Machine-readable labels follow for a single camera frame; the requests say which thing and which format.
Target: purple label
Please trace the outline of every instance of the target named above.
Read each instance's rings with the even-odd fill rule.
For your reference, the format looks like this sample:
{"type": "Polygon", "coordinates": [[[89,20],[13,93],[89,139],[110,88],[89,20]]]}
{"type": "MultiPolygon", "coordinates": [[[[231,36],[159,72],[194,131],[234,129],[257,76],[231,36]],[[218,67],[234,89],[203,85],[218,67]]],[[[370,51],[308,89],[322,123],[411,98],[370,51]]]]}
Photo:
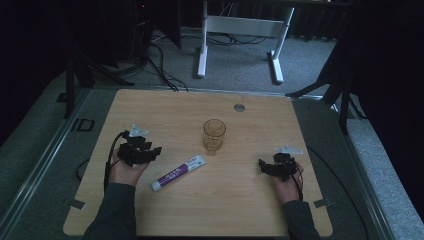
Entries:
{"type": "Polygon", "coordinates": [[[159,182],[161,187],[164,187],[166,184],[174,181],[175,179],[183,176],[186,173],[188,173],[188,165],[183,164],[183,165],[179,166],[178,168],[172,170],[171,172],[169,172],[165,176],[159,178],[158,182],[159,182]]]}

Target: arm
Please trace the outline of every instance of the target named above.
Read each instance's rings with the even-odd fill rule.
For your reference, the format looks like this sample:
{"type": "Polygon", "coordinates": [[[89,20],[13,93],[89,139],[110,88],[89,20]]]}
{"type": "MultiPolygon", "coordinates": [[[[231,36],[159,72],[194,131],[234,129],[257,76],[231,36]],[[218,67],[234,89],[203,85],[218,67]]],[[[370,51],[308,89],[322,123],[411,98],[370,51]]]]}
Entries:
{"type": "Polygon", "coordinates": [[[83,239],[136,239],[135,187],[149,164],[129,167],[113,154],[109,185],[96,218],[83,239]]]}
{"type": "Polygon", "coordinates": [[[285,182],[278,177],[271,176],[278,199],[283,205],[290,238],[292,240],[321,239],[315,228],[309,204],[300,200],[300,193],[294,181],[296,180],[297,185],[302,189],[303,183],[300,176],[303,168],[298,163],[296,164],[298,171],[293,178],[289,178],[285,182]]]}

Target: person's left hand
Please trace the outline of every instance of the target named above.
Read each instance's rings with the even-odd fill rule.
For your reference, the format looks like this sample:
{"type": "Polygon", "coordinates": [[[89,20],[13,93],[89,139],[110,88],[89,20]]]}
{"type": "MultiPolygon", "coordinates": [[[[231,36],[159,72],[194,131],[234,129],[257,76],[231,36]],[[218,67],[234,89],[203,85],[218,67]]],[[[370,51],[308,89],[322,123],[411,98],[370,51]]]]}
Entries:
{"type": "Polygon", "coordinates": [[[112,164],[114,165],[110,169],[109,182],[128,184],[135,187],[141,174],[149,166],[149,163],[133,165],[133,167],[130,167],[118,158],[118,151],[119,149],[115,149],[113,151],[113,161],[111,166],[112,164]]]}

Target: glass cup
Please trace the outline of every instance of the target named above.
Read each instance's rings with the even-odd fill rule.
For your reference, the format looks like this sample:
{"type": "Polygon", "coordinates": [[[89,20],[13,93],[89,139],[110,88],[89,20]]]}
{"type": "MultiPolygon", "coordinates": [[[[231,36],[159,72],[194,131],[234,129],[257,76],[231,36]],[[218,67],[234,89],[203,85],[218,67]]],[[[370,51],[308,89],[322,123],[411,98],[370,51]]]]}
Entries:
{"type": "Polygon", "coordinates": [[[210,119],[203,125],[203,145],[207,155],[213,156],[224,142],[225,124],[218,119],[210,119]]]}

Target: gray carpet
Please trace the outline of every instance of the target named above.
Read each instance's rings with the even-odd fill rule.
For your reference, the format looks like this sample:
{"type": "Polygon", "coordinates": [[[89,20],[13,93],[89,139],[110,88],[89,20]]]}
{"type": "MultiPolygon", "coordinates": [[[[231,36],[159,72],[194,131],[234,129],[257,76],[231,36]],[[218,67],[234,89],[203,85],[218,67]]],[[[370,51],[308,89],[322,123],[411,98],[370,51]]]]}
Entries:
{"type": "MultiPolygon", "coordinates": [[[[190,88],[269,94],[289,93],[313,83],[335,44],[322,40],[305,42],[302,39],[287,39],[280,57],[285,83],[278,85],[272,80],[272,70],[266,55],[274,48],[275,39],[266,39],[256,45],[209,45],[206,77],[203,79],[196,77],[199,39],[184,39],[181,50],[166,39],[155,43],[163,49],[164,69],[190,88]]],[[[152,60],[159,63],[159,51],[151,48],[149,52],[152,60]]],[[[124,76],[136,84],[133,88],[160,86],[169,90],[157,76],[149,73],[153,70],[150,65],[144,69],[136,75],[131,73],[124,76]]],[[[77,116],[79,119],[94,120],[93,131],[67,132],[37,191],[8,239],[79,239],[66,236],[62,231],[69,211],[64,201],[75,195],[79,185],[75,171],[80,163],[90,157],[113,96],[117,89],[122,88],[110,80],[100,79],[98,76],[96,79],[97,84],[90,91],[77,116]]],[[[325,88],[317,89],[311,94],[323,95],[325,88]]],[[[0,149],[3,166],[0,168],[1,214],[5,213],[19,192],[19,187],[43,154],[51,136],[61,124],[66,123],[67,120],[62,119],[64,104],[55,102],[58,94],[63,91],[64,75],[50,84],[26,119],[0,149]]],[[[334,233],[327,239],[365,239],[360,218],[365,221],[370,239],[379,239],[350,171],[349,152],[345,148],[345,137],[338,129],[336,113],[316,100],[297,100],[294,106],[306,144],[319,153],[334,170],[360,212],[360,215],[355,212],[340,183],[322,159],[310,152],[323,195],[333,202],[328,211],[334,233]]]]}

